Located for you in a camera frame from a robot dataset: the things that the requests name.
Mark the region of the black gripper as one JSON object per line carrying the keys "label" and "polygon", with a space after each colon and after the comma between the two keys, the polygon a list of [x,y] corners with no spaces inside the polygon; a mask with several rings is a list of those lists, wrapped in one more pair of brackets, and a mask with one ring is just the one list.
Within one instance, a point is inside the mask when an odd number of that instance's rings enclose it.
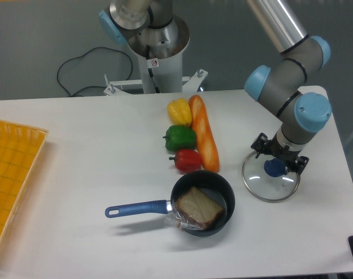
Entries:
{"label": "black gripper", "polygon": [[277,138],[272,138],[269,143],[269,139],[266,134],[260,133],[251,145],[251,149],[256,152],[255,158],[259,158],[261,154],[268,155],[269,149],[272,155],[280,159],[286,166],[289,166],[289,171],[294,172],[297,175],[301,175],[305,170],[309,158],[306,156],[300,156],[300,150],[290,149],[289,145],[282,147]]}

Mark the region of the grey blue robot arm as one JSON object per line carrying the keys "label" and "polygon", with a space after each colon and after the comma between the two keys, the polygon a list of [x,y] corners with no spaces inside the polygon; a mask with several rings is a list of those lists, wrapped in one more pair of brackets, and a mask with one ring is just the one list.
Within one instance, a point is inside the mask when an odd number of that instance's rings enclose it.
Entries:
{"label": "grey blue robot arm", "polygon": [[[331,105],[326,97],[302,94],[299,88],[328,62],[330,46],[323,38],[308,35],[287,2],[248,5],[282,56],[274,69],[264,65],[255,69],[244,85],[252,99],[282,122],[272,139],[261,134],[252,148],[258,155],[278,159],[284,173],[301,174],[308,158],[300,152],[325,126]],[[98,18],[114,42],[128,45],[137,55],[144,92],[197,89],[182,82],[182,53],[190,35],[185,22],[173,14],[171,1],[113,1]]]}

